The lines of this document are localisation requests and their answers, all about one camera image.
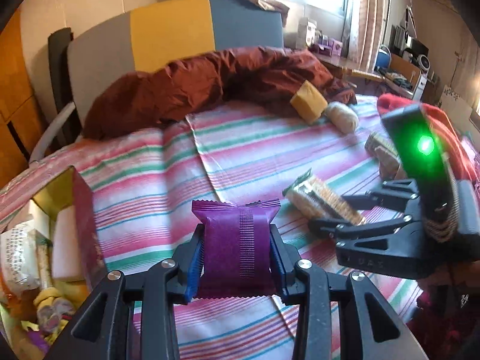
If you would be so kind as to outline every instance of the pink striped blanket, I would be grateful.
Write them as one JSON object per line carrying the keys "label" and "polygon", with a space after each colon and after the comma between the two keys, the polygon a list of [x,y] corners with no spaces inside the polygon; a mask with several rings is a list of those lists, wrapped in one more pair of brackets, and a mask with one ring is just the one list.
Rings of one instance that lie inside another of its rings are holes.
{"label": "pink striped blanket", "polygon": [[[39,187],[73,164],[94,191],[95,222],[106,264],[126,274],[148,269],[187,241],[198,220],[195,199],[245,204],[280,198],[274,219],[283,239],[303,258],[327,271],[337,265],[334,245],[318,240],[282,189],[312,168],[338,193],[361,193],[379,183],[378,164],[363,145],[382,129],[376,98],[358,96],[360,128],[343,136],[326,120],[313,126],[298,118],[278,118],[263,108],[231,102],[188,115],[165,131],[149,129],[108,142],[83,140],[55,152],[0,192],[0,226]],[[365,212],[369,221],[392,211]],[[419,295],[416,282],[369,274],[395,310],[404,315]],[[141,304],[134,321],[140,325]],[[290,359],[298,308],[276,296],[195,300],[176,306],[183,360]],[[338,311],[332,304],[333,357],[339,356]]]}

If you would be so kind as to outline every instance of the screw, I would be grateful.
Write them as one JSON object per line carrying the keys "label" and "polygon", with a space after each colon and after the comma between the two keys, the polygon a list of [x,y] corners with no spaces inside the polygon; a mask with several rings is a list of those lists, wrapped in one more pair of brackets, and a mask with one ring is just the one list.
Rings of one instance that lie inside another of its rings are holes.
{"label": "screw", "polygon": [[111,271],[109,272],[109,274],[107,275],[107,277],[109,278],[109,280],[118,280],[120,279],[122,276],[122,273],[120,271]]}
{"label": "screw", "polygon": [[355,281],[362,281],[365,278],[365,274],[360,271],[352,272],[352,279]]}
{"label": "screw", "polygon": [[174,259],[165,259],[162,261],[162,267],[164,268],[173,268],[176,262]]}
{"label": "screw", "polygon": [[297,262],[297,265],[298,265],[300,268],[309,269],[309,268],[311,268],[311,261],[310,261],[309,259],[300,259],[300,260]]}

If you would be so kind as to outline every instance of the rumpled brown comforter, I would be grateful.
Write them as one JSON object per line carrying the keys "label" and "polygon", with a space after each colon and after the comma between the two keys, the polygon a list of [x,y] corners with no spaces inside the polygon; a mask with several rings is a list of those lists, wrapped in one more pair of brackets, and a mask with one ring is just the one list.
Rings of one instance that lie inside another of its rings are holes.
{"label": "rumpled brown comforter", "polygon": [[328,102],[356,103],[352,88],[307,50],[229,49],[173,61],[155,73],[120,77],[95,99],[83,136],[114,138],[142,128],[164,128],[233,99],[284,115],[293,109],[290,99],[305,80]]}

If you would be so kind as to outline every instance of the red cloth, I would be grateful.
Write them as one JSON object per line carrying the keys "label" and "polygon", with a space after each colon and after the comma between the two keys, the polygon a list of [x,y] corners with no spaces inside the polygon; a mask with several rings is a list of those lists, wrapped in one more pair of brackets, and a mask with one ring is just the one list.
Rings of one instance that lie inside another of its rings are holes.
{"label": "red cloth", "polygon": [[[377,109],[380,115],[386,114],[397,108],[406,107],[413,102],[403,97],[394,96],[390,93],[378,98]],[[455,133],[450,120],[445,112],[433,105],[422,103],[423,110],[427,114],[430,128],[442,141],[445,151],[450,156],[450,165],[457,180],[477,180],[475,168],[470,161],[465,149]]]}
{"label": "red cloth", "polygon": [[141,128],[165,128],[228,100],[254,102],[283,115],[295,111],[289,102],[306,80],[329,103],[357,103],[351,86],[307,50],[229,49],[172,61],[154,73],[120,77],[95,99],[83,136],[115,138]]}
{"label": "red cloth", "polygon": [[438,314],[427,292],[417,298],[418,310],[406,325],[430,360],[451,360],[472,334],[480,318],[478,299],[469,300],[452,317]]}

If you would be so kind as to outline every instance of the green led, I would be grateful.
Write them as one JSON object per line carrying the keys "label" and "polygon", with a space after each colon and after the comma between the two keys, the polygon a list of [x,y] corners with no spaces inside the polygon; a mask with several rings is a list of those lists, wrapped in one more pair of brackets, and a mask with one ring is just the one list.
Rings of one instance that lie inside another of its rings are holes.
{"label": "green led", "polygon": [[432,137],[428,137],[426,135],[422,136],[418,140],[417,145],[418,151],[424,155],[430,155],[432,151],[434,151],[435,143]]}

